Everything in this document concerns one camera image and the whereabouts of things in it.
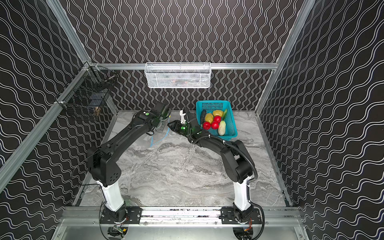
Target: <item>eggplant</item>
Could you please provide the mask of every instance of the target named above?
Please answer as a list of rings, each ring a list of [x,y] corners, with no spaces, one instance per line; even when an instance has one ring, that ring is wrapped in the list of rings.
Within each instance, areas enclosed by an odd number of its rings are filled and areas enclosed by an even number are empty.
[[[202,110],[201,111],[201,115],[200,115],[200,125],[201,125],[201,127],[203,127],[203,123],[205,122],[205,115],[206,114],[207,114],[206,110]]]

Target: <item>black mounting plate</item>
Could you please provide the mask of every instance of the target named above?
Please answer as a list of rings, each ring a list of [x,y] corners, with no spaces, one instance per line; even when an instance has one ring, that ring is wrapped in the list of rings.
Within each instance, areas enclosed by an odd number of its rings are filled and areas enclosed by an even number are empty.
[[[128,215],[128,221],[126,221],[124,224],[139,224],[140,223],[142,208],[140,208],[140,207],[126,207],[126,212]],[[105,213],[105,209],[103,210],[103,214],[100,217],[100,224],[115,224],[114,219],[111,218],[109,216],[109,214]]]
[[[233,207],[222,207],[221,208],[221,223],[222,224],[240,224],[235,221],[235,216],[233,214]],[[252,218],[252,224],[261,224],[262,218],[260,216],[260,211],[257,208],[254,208],[250,217]]]
[[[162,133],[164,128],[166,126],[166,123],[164,121],[160,122],[160,126],[155,130],[156,132]]]

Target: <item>teal plastic basket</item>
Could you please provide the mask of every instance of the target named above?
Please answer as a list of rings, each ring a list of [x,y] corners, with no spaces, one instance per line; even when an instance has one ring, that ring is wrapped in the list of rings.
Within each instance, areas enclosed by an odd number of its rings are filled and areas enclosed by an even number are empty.
[[[220,101],[220,100],[198,101],[196,103],[196,116],[200,125],[201,125],[200,115],[202,110],[206,110],[207,113],[212,113],[215,110],[222,110],[222,111],[227,110],[225,119],[223,119],[226,123],[224,136],[220,136],[217,132],[217,129],[215,130],[210,128],[208,131],[212,133],[212,135],[218,136],[223,140],[227,140],[227,141],[231,140],[234,137],[237,137],[235,118],[233,117],[232,107],[229,101]]]

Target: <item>black wavy pattern wall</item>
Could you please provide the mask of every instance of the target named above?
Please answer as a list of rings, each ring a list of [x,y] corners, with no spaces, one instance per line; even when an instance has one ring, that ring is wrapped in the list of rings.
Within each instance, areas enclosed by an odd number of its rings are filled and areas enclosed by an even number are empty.
[[[0,194],[0,239],[51,239],[71,206],[86,168],[86,152],[99,146],[112,115],[82,122],[63,111]]]
[[[45,0],[0,1],[0,63],[2,166],[82,63]],[[1,240],[51,239],[85,177],[85,152],[110,120],[107,108],[96,122],[62,112],[0,193]]]
[[[213,70],[211,87],[149,88],[144,71],[119,73],[111,96],[119,109],[151,109],[154,101],[169,103],[172,109],[196,109],[199,100],[228,100],[234,110],[253,111],[269,79],[271,70]]]
[[[44,0],[0,1],[0,166],[82,63]]]
[[[384,2],[318,0],[260,115],[311,239],[384,238]]]
[[[93,62],[276,62],[303,0],[61,0]]]

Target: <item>yellow bell pepper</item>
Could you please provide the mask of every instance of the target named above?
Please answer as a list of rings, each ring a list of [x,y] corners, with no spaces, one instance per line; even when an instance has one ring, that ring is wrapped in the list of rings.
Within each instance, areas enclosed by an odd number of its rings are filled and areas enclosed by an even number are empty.
[[[213,114],[214,116],[220,116],[220,117],[222,118],[224,112],[221,111],[221,110],[215,110],[212,114]]]
[[[212,115],[212,113],[207,113],[205,115],[205,121],[209,123],[212,123],[214,121],[214,116]]]

